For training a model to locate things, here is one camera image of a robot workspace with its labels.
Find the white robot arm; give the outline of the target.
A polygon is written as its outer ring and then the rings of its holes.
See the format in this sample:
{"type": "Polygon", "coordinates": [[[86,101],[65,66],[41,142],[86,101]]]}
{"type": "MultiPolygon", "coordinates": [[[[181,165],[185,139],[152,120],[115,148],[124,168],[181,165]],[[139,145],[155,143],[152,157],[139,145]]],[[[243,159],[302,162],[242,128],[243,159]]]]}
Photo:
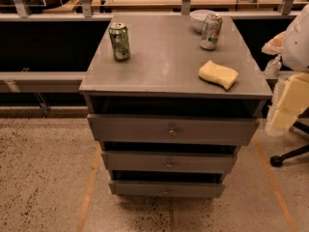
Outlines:
{"type": "Polygon", "coordinates": [[[268,77],[276,76],[280,62],[293,71],[287,79],[280,78],[275,84],[267,114],[267,133],[278,136],[288,131],[309,108],[309,5],[285,31],[268,41],[262,52],[275,55],[265,69],[268,77]]]}

